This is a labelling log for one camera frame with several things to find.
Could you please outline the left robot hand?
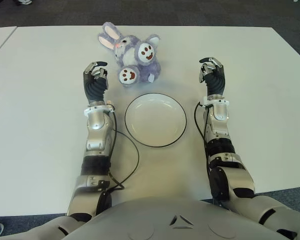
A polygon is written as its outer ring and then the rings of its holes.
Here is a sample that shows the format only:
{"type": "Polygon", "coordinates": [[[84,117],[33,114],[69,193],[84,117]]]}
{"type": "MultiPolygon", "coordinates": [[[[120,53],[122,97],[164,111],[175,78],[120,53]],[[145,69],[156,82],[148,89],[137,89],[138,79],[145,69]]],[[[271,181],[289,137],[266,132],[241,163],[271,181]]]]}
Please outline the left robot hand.
{"type": "Polygon", "coordinates": [[[104,61],[91,62],[83,71],[83,87],[88,103],[104,102],[104,94],[108,89],[108,65],[104,61]]]}

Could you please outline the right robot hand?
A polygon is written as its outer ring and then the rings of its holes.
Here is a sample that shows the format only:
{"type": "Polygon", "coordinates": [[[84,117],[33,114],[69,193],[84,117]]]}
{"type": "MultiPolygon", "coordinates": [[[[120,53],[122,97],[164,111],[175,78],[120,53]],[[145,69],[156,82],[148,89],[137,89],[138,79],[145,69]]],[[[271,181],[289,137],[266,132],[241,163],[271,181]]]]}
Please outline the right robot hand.
{"type": "Polygon", "coordinates": [[[226,80],[224,66],[215,57],[205,57],[200,61],[199,82],[205,82],[207,96],[223,95],[226,80]]]}

